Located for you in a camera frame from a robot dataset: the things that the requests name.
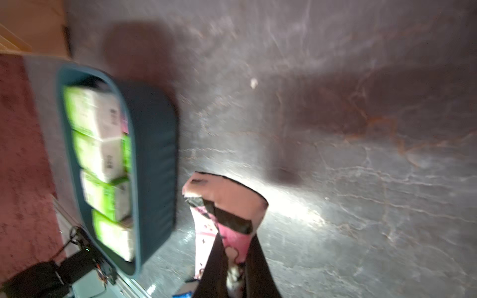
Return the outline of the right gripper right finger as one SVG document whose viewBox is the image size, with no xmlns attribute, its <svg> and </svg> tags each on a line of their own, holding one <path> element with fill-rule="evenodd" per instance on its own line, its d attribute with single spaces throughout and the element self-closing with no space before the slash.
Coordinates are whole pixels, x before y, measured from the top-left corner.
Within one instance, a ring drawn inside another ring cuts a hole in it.
<svg viewBox="0 0 477 298">
<path fill-rule="evenodd" d="M 257 236 L 252 238 L 245 262 L 246 298 L 281 298 Z"/>
</svg>

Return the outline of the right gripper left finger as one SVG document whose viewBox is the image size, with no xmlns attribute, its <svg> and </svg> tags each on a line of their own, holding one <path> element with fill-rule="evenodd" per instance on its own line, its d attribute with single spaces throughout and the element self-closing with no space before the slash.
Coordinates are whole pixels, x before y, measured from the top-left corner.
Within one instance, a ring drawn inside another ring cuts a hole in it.
<svg viewBox="0 0 477 298">
<path fill-rule="evenodd" d="M 228 258 L 219 234 L 216 235 L 202 278 L 193 298 L 228 298 Z"/>
</svg>

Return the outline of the blue tissue pack bottom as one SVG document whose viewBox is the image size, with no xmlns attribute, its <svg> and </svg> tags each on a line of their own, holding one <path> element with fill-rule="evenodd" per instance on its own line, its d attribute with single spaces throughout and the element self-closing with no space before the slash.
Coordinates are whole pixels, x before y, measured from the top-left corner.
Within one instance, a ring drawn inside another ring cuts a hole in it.
<svg viewBox="0 0 477 298">
<path fill-rule="evenodd" d="M 182 287 L 177 290 L 174 295 L 172 295 L 172 298 L 192 298 L 194 296 L 198 284 L 199 281 L 197 280 L 184 283 Z"/>
</svg>

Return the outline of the pink tissue pack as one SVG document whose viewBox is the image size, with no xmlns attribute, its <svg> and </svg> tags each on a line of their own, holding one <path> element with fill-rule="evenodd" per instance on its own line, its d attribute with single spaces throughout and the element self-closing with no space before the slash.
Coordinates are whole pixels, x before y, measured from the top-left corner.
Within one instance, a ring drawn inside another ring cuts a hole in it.
<svg viewBox="0 0 477 298">
<path fill-rule="evenodd" d="M 121 129 L 123 134 L 129 135 L 129 124 L 125 115 L 121 115 Z"/>
<path fill-rule="evenodd" d="M 231 298 L 245 294 L 245 263 L 268 201 L 257 191 L 227 176 L 195 172 L 182 195 L 195 223 L 195 279 L 205 274 L 216 237 L 221 237 L 228 261 L 226 289 Z"/>
</svg>

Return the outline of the green tissue pack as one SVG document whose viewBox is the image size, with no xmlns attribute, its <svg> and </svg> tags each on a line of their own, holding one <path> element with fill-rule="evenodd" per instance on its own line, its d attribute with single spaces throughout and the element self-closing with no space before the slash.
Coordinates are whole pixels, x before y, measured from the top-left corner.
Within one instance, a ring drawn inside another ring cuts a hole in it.
<svg viewBox="0 0 477 298">
<path fill-rule="evenodd" d="M 122 136 L 121 106 L 113 93 L 85 86 L 66 86 L 63 98 L 73 130 L 96 140 Z"/>
<path fill-rule="evenodd" d="M 96 140 L 72 131 L 79 165 L 99 180 L 110 183 L 125 176 L 123 139 Z"/>
<path fill-rule="evenodd" d="M 110 183 L 81 170 L 81 185 L 85 201 L 114 222 L 120 222 L 131 213 L 131 190 L 128 177 Z"/>
<path fill-rule="evenodd" d="M 134 225 L 131 216 L 114 222 L 93 209 L 93 228 L 96 238 L 123 260 L 131 262 L 135 258 Z"/>
</svg>

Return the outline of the teal storage box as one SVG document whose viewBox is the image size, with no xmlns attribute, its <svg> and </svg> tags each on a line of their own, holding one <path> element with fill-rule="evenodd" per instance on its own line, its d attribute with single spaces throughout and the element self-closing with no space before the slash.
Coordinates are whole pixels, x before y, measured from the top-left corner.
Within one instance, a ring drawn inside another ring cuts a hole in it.
<svg viewBox="0 0 477 298">
<path fill-rule="evenodd" d="M 71 126 L 63 99 L 68 85 L 90 86 L 101 80 L 118 96 L 125 113 L 132 147 L 132 221 L 135 257 L 125 261 L 99 241 L 93 228 L 92 208 L 83 196 L 80 165 L 73 149 Z M 95 68 L 66 63 L 56 79 L 57 106 L 66 161 L 81 223 L 92 244 L 124 276 L 137 278 L 145 262 L 168 240 L 176 214 L 178 117 L 175 106 L 156 86 L 124 81 Z"/>
</svg>

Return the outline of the pink tissue pack bottom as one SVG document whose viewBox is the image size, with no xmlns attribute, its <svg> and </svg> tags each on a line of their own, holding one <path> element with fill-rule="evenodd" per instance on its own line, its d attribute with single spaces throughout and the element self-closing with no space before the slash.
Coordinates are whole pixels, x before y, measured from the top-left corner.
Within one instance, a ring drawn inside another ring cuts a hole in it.
<svg viewBox="0 0 477 298">
<path fill-rule="evenodd" d="M 125 115 L 121 115 L 121 129 L 123 134 L 129 135 L 129 124 Z"/>
</svg>

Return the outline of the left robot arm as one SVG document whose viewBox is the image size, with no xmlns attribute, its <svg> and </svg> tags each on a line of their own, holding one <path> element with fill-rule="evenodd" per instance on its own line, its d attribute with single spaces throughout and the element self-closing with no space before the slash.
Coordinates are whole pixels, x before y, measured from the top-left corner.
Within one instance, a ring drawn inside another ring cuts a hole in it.
<svg viewBox="0 0 477 298">
<path fill-rule="evenodd" d="M 64 298 L 75 282 L 96 268 L 97 258 L 96 252 L 85 249 L 60 264 L 37 263 L 7 280 L 1 292 L 8 298 Z"/>
</svg>

